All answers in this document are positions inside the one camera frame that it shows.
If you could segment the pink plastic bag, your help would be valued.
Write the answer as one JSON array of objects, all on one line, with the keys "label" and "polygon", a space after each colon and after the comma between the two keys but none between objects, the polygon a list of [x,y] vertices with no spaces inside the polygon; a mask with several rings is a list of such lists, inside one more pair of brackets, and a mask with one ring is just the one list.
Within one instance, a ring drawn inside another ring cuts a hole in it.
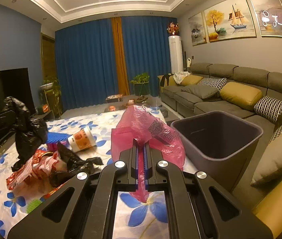
[{"label": "pink plastic bag", "polygon": [[146,179],[153,173],[154,164],[147,164],[144,146],[161,152],[165,161],[171,162],[180,169],[185,164],[185,149],[175,129],[165,124],[161,119],[149,113],[143,106],[130,106],[123,113],[116,128],[111,132],[111,157],[116,162],[120,153],[133,147],[137,143],[138,153],[138,189],[131,192],[140,202],[148,199]]}]

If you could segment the large black plastic bag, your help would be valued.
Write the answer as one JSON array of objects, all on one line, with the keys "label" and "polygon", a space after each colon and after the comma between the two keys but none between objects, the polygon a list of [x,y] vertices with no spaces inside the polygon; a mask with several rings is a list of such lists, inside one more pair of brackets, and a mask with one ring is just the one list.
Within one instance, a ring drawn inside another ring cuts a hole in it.
[{"label": "large black plastic bag", "polygon": [[4,111],[15,113],[15,145],[18,161],[12,166],[12,171],[18,171],[34,155],[36,150],[45,144],[48,137],[47,124],[42,118],[33,118],[26,105],[14,97],[4,100]]}]

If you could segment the small black plastic bag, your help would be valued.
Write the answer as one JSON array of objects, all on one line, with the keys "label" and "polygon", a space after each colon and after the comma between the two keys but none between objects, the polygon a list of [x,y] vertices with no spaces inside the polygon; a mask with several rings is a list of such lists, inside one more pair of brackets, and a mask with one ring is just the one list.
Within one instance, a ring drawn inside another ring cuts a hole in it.
[{"label": "small black plastic bag", "polygon": [[57,143],[57,151],[61,156],[61,160],[66,163],[67,170],[54,170],[51,172],[49,176],[49,182],[54,188],[61,186],[81,172],[85,172],[88,175],[94,174],[94,165],[103,165],[102,159],[100,157],[87,158],[86,160],[83,160],[61,142]]}]

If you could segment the dark grey trash bin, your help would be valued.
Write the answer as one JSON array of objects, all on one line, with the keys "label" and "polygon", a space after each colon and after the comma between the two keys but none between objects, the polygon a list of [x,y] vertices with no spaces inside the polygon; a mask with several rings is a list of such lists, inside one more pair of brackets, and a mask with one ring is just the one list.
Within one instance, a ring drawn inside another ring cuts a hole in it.
[{"label": "dark grey trash bin", "polygon": [[212,111],[171,124],[181,138],[187,158],[198,171],[232,192],[256,150],[263,130],[224,111]]}]

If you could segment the potted green plant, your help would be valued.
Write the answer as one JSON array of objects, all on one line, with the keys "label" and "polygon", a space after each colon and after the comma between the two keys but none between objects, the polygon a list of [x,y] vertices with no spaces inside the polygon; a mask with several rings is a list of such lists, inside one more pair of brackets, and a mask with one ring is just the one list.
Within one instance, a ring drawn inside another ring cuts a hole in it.
[{"label": "potted green plant", "polygon": [[147,72],[143,72],[136,75],[130,81],[130,83],[133,84],[134,94],[136,96],[142,97],[148,96],[150,94],[149,78],[149,74]]}]

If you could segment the grey flat cushion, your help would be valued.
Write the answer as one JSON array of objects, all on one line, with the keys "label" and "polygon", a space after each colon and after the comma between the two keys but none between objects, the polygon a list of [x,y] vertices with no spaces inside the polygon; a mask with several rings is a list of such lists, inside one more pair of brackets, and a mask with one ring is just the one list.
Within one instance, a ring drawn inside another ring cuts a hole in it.
[{"label": "grey flat cushion", "polygon": [[207,85],[188,85],[181,88],[182,92],[191,93],[200,99],[209,99],[216,96],[218,89]]}]

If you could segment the far mustard cushion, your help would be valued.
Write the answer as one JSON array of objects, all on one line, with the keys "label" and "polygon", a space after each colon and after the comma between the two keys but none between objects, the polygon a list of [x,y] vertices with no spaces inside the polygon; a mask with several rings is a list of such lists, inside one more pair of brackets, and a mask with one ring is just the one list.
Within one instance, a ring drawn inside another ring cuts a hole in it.
[{"label": "far mustard cushion", "polygon": [[202,76],[199,75],[188,75],[185,77],[182,82],[180,83],[181,86],[188,86],[188,85],[196,85],[203,79]]}]

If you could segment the far patterned cushion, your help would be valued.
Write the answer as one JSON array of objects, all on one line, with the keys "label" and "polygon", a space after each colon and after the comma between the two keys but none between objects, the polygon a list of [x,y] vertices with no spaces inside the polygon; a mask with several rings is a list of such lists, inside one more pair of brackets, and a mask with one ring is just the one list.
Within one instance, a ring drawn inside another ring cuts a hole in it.
[{"label": "far patterned cushion", "polygon": [[226,78],[203,78],[198,85],[209,86],[220,91],[227,84]]}]

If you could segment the plant on wooden stand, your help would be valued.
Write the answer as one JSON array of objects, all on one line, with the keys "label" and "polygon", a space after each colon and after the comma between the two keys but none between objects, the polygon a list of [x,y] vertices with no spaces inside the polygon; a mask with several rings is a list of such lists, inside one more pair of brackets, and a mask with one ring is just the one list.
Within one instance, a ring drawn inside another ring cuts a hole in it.
[{"label": "plant on wooden stand", "polygon": [[45,79],[40,86],[41,101],[46,103],[53,112],[54,117],[59,119],[62,115],[61,86],[57,77]]}]

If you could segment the mustard yellow cushion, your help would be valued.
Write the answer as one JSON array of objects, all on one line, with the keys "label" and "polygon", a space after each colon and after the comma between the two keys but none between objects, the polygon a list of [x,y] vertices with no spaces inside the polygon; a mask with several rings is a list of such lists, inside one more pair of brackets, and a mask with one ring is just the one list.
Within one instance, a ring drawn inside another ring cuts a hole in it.
[{"label": "mustard yellow cushion", "polygon": [[248,111],[253,111],[255,104],[263,97],[260,89],[236,82],[227,83],[219,93],[223,100]]}]

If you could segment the black white patterned cushion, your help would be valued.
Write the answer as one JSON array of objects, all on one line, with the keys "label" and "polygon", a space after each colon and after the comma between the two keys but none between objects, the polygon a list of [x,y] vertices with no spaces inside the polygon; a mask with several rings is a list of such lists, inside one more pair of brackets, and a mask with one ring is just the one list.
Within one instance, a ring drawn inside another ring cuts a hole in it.
[{"label": "black white patterned cushion", "polygon": [[276,123],[278,117],[282,114],[282,100],[264,96],[255,104],[254,111],[271,123]]}]

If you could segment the white standing air conditioner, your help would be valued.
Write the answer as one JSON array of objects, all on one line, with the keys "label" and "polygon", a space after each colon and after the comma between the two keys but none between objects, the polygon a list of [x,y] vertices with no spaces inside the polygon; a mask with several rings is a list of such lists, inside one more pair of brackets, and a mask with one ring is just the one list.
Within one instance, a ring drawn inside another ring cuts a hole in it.
[{"label": "white standing air conditioner", "polygon": [[171,62],[171,73],[183,71],[183,53],[181,46],[180,36],[170,36],[168,38],[169,49],[170,49],[170,62]]}]

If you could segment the red flower decoration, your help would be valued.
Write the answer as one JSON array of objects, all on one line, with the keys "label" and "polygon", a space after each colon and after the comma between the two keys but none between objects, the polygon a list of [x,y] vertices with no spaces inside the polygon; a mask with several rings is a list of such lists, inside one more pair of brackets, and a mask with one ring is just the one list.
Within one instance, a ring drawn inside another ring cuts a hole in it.
[{"label": "red flower decoration", "polygon": [[179,24],[170,22],[167,27],[167,32],[170,36],[178,36],[179,35]]}]

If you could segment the black television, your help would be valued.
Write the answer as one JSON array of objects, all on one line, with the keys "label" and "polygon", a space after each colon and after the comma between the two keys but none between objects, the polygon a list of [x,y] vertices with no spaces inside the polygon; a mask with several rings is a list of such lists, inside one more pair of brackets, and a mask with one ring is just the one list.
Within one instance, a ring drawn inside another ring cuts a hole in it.
[{"label": "black television", "polygon": [[0,71],[0,113],[6,97],[18,99],[26,105],[31,114],[35,113],[27,68]]}]

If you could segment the sailboat tree painting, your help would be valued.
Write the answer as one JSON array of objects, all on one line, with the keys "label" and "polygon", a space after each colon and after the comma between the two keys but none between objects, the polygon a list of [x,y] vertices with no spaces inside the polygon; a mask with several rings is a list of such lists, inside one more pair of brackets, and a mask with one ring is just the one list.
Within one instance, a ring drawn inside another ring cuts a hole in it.
[{"label": "sailboat tree painting", "polygon": [[247,0],[224,0],[204,10],[210,42],[256,37]]}]

